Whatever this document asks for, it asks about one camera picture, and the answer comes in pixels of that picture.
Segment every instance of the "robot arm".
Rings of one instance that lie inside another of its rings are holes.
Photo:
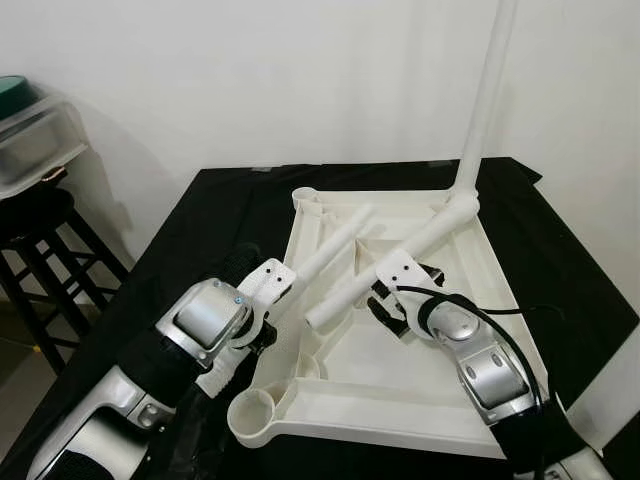
[[[405,329],[390,324],[406,322],[440,346],[517,479],[611,480],[555,399],[541,391],[515,341],[471,301],[442,291],[434,281],[440,275],[405,251],[392,252],[377,265],[372,311],[396,334]]]
[[[171,420],[199,376],[215,370],[221,390],[250,351],[260,352],[275,341],[275,329],[263,318],[268,298],[260,291],[279,284],[270,289],[273,296],[290,286],[282,281],[286,267],[269,260],[256,270],[266,273],[276,264],[280,268],[274,272],[281,276],[273,282],[267,274],[260,285],[243,282],[238,289],[218,279],[193,285],[125,348],[118,364],[47,439],[27,479],[70,477],[87,468],[91,478],[130,478],[144,458],[149,434]]]

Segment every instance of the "white tube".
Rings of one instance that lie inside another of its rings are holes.
[[[397,248],[407,251],[412,257],[419,256],[442,237],[471,220],[478,213],[478,209],[479,203],[475,194],[459,193],[422,229],[400,243]],[[376,268],[375,265],[371,265],[338,293],[309,310],[305,314],[307,322],[314,329],[321,328],[369,290],[376,280]]]
[[[573,428],[594,449],[604,448],[640,412],[639,365],[636,327],[567,412]]]
[[[363,227],[373,213],[370,204],[363,205],[354,213],[349,221],[338,228],[296,271],[297,280],[309,283],[338,254]]]
[[[507,55],[517,0],[500,0],[493,23],[491,40],[482,69],[476,103],[471,114],[469,132],[452,190],[475,191],[484,142],[491,124],[491,113],[500,86],[502,67]]]

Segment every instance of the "white 3d-printed part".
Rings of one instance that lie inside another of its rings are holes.
[[[240,443],[260,447],[284,433],[503,458],[438,347],[412,333],[398,339],[363,299],[320,333],[303,319],[310,306],[422,226],[446,198],[446,191],[315,192],[297,200],[284,261],[293,270],[360,205],[371,203],[375,213],[277,323],[277,342],[260,357],[250,388],[229,408],[229,426]],[[443,270],[444,287],[479,306],[516,306],[477,218],[417,260]],[[496,320],[546,384],[522,317]]]

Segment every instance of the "black table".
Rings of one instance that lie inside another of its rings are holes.
[[[234,245],[251,241],[266,257],[282,258],[294,217],[293,189],[442,189],[451,185],[456,167],[456,161],[440,161],[201,171],[32,416],[0,466],[0,478],[24,478],[40,443],[113,365],[117,351],[191,284],[215,274]],[[526,320],[568,406],[638,317],[535,189],[540,178],[510,158],[483,161],[480,220],[519,304],[553,303],[565,310],[565,324],[540,313]],[[196,388],[188,393],[174,422],[154,441],[141,478],[380,478],[415,471],[425,478],[511,478],[499,460],[304,437],[280,436],[261,449],[246,449],[225,420],[228,403],[250,381],[252,364],[245,363],[215,400]],[[618,478],[640,478],[633,456],[640,452],[639,425],[636,418],[605,449]]]

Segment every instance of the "black stool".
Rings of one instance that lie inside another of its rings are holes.
[[[0,202],[0,285],[56,374],[65,366],[56,345],[76,347],[78,343],[51,337],[47,326],[58,314],[62,314],[78,337],[86,335],[90,325],[74,298],[84,291],[98,310],[103,310],[108,303],[105,294],[113,295],[116,292],[98,287],[87,274],[89,268],[96,262],[102,262],[120,282],[128,273],[76,212],[73,203],[69,192],[53,187],[33,188]],[[56,232],[65,223],[92,253],[74,252],[67,247]],[[37,247],[40,242],[47,246],[43,252]],[[3,250],[17,252],[26,268],[14,274]],[[47,263],[47,258],[52,255],[69,271],[70,276],[66,280],[60,281]],[[20,282],[29,274],[33,274],[47,295],[24,291]],[[55,309],[46,318],[40,319],[32,301],[53,304]]]

